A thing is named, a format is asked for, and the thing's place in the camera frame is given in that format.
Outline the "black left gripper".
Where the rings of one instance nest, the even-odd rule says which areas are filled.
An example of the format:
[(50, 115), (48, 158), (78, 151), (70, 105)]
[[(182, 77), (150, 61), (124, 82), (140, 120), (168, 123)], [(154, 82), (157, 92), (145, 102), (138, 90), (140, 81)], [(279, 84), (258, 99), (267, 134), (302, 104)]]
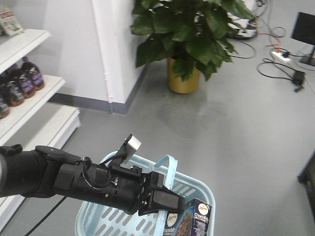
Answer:
[(182, 213), (185, 198), (163, 185), (164, 176), (157, 172), (142, 172), (142, 168), (131, 169), (118, 164), (89, 164), (82, 168), (82, 199), (87, 202), (109, 206), (129, 215), (139, 216), (158, 213)]

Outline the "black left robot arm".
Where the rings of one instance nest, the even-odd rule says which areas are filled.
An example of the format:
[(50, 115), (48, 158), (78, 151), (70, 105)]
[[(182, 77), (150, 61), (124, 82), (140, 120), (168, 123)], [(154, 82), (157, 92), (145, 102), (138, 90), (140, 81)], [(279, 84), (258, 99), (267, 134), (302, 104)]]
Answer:
[(95, 164), (60, 149), (37, 146), (24, 151), (21, 145), (0, 149), (0, 194), (26, 198), (55, 195), (110, 206), (140, 215), (170, 209), (170, 191), (163, 176), (141, 168), (121, 166), (123, 156)]

